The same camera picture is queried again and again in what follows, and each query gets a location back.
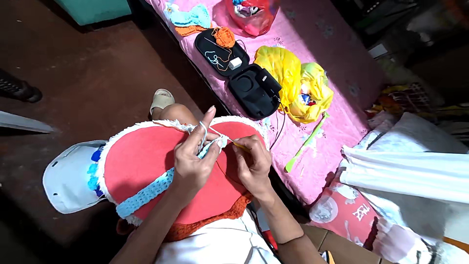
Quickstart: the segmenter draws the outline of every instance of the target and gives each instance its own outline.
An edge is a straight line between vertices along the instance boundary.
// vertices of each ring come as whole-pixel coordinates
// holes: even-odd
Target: knee
[[[182,104],[174,103],[166,106],[159,116],[160,119],[175,120],[179,119],[187,113],[190,113],[189,109]]]

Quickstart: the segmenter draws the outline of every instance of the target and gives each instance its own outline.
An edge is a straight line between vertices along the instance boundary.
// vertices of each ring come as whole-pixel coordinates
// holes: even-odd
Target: red pillow with print
[[[377,216],[358,190],[335,179],[310,209],[309,225],[330,230],[362,247]]]

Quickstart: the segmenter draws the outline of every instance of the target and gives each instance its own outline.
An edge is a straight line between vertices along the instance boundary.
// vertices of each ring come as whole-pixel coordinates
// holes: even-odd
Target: green plastic tool
[[[327,112],[323,112],[323,118],[319,122],[319,124],[316,126],[316,128],[313,130],[313,133],[308,137],[308,139],[303,143],[303,146],[301,146],[300,150],[295,154],[295,156],[287,163],[285,166],[285,170],[287,172],[291,172],[293,165],[296,162],[296,159],[303,153],[304,149],[313,141],[313,138],[318,134],[319,129],[321,126],[324,124],[324,121],[326,118],[330,117],[330,115]]]

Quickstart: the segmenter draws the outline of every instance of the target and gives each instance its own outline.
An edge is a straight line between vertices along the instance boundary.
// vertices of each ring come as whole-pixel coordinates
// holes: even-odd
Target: plastic bag
[[[280,0],[225,0],[234,22],[248,34],[259,36],[266,34],[272,26],[273,20],[279,10]],[[240,12],[246,7],[257,8],[249,12]]]
[[[334,92],[327,87],[327,76],[324,69],[315,62],[301,64],[301,85],[309,90],[310,100],[314,105],[305,105],[299,96],[290,105],[290,113],[295,121],[302,123],[315,122],[332,102]]]
[[[331,105],[333,91],[327,87],[324,69],[315,62],[301,64],[292,52],[280,47],[261,46],[256,51],[254,63],[265,68],[282,86],[279,92],[285,113],[301,123],[317,121],[320,114]],[[314,105],[305,105],[301,89],[307,89]]]

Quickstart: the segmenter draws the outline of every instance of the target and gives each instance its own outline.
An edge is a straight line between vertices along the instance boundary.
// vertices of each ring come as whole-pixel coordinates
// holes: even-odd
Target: pink bedsheet
[[[245,116],[225,86],[226,79],[216,73],[195,49],[197,34],[183,38],[165,18],[165,2],[146,1],[166,21],[181,48],[207,78],[212,90],[233,114]],[[322,126],[324,136],[316,140],[315,147],[303,152],[292,172],[284,172],[287,162],[317,124],[295,124],[287,116],[283,131],[271,149],[272,165],[283,183],[304,205],[313,203],[321,194],[327,175],[335,173],[342,158],[342,145],[353,147],[367,133],[368,127],[361,109],[370,106],[376,99],[385,81],[384,73],[329,0],[282,1],[270,31],[256,38],[247,37],[241,30],[236,30],[222,0],[174,1],[180,11],[189,11],[198,3],[207,6],[213,26],[228,26],[237,34],[236,39],[243,40],[250,63],[254,61],[254,54],[260,46],[280,44],[298,56],[302,63],[317,62],[327,71],[334,99],[327,111],[331,117]],[[260,122],[269,129],[272,143],[282,126],[283,115],[276,112]]]

